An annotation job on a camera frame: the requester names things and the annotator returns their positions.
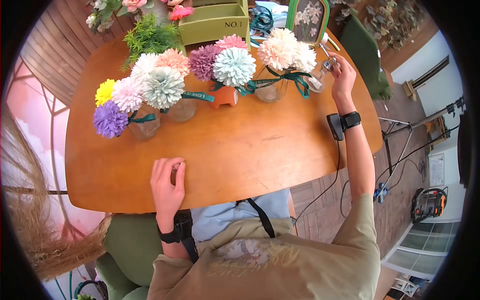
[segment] tripod stand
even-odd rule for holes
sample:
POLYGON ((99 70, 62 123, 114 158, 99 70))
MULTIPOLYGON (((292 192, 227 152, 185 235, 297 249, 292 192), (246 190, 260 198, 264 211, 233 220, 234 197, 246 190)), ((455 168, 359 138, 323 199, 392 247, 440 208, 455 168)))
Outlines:
POLYGON ((380 188, 380 192, 377 193, 376 199, 379 203, 383 202, 383 197, 380 197, 382 195, 382 192, 386 188, 388 182, 391 180, 393 174, 395 173, 397 167, 398 167, 398 162, 403 158, 403 154, 405 154, 405 150, 408 147, 408 143, 410 142, 410 138, 412 137, 413 134, 413 129, 416 127, 419 127, 427 122, 430 122, 432 120, 435 120, 436 118, 444 115, 445 113, 453 113, 453 116, 455 117, 455 107, 457 108, 462 108, 463 109, 463 96, 461 96, 457 101, 454 103, 451 103, 447 105, 444 109, 437 111, 434 114, 429 115, 428 117, 424 118, 423 120, 420 120, 416 123, 411 124, 410 122, 403 122, 403 121, 398 121, 398 120, 392 120, 392 119, 387 119, 387 118, 381 118, 378 117, 379 120, 386 121, 388 123, 388 129, 386 131, 382 131, 382 137, 385 142, 385 149, 387 151, 387 159, 388 159, 388 169, 390 172, 390 176, 388 176, 387 181, 385 184, 380 188), (400 154, 400 157, 398 158, 398 162, 395 164, 395 167, 392 166, 392 157, 390 155, 390 147, 388 145, 388 139, 397 135, 400 132, 403 131, 409 131, 407 142, 405 143, 405 146, 403 147, 402 154, 400 154))

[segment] wristwatch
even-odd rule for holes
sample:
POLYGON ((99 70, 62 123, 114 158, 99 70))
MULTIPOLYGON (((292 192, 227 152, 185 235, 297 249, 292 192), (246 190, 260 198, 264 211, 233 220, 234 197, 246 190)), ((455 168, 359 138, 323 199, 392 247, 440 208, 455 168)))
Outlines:
POLYGON ((178 243, 180 242, 180 230, 177 226, 174 226, 173 231, 169 233, 162 233, 160 228, 158 228, 158 235, 160 239, 167 244, 178 243))
POLYGON ((343 115, 340 120, 342 122, 343 132, 345 132, 345 130, 347 130, 348 128, 360 125, 361 121, 360 114, 356 111, 343 115))

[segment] person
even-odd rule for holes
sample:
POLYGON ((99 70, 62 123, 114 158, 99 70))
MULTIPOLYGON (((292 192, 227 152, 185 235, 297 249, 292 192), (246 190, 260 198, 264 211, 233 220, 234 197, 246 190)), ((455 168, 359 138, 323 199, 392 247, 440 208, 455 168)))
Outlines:
MULTIPOLYGON (((332 96, 343 116, 356 111, 351 94, 356 73, 343 57, 330 55, 338 62, 332 96)), ((345 130, 345 142, 353 203, 331 244, 293 234, 288 189, 252 198, 267 214, 274 238, 247 201, 192 209, 199 258, 193 264, 182 243, 162 241, 147 299, 372 299, 380 274, 373 158, 361 124, 345 130)), ((154 163, 151 186, 162 234, 173 231, 184 175, 183 158, 154 163)))

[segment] green armchair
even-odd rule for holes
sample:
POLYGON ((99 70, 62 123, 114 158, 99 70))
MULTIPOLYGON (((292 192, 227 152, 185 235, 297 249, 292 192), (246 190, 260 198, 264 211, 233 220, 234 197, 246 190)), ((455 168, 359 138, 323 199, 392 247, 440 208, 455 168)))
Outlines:
POLYGON ((155 214, 113 216, 104 247, 96 267, 109 300, 145 300, 153 261, 163 253, 155 214))
POLYGON ((359 70, 372 99, 390 100, 392 91, 380 65, 377 42, 357 17, 348 19, 340 43, 359 70))

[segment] wooden table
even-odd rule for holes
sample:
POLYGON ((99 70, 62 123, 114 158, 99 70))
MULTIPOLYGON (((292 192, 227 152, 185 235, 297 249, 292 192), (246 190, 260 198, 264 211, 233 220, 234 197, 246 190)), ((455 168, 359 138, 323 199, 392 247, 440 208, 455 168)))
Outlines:
MULTIPOLYGON (((352 61, 340 46, 340 54, 352 61)), ((325 116, 336 113, 328 88, 309 99, 289 83, 287 95, 265 103, 255 95, 240 97, 232 108, 212 109, 199 101, 195 116, 175 123, 162 116, 156 135, 137 140, 126 130, 113 139, 96 134, 92 125, 94 95, 99 84, 128 75, 120 71, 128 49, 121 39, 111 41, 88 59, 73 95, 65 144, 68 194, 73 205, 104 212, 155 211, 150 175, 155 159, 185 158, 184 208, 245 199, 291 187, 336 170, 337 145, 325 116)), ((317 61, 326 55, 317 51, 317 61)), ((257 71, 261 64, 257 61, 257 71)), ((186 91, 206 91, 208 82, 190 74, 186 91)), ((358 74, 353 101, 362 118, 372 153, 382 146, 380 124, 372 99, 358 74)), ((340 168, 346 166, 340 143, 340 168)))

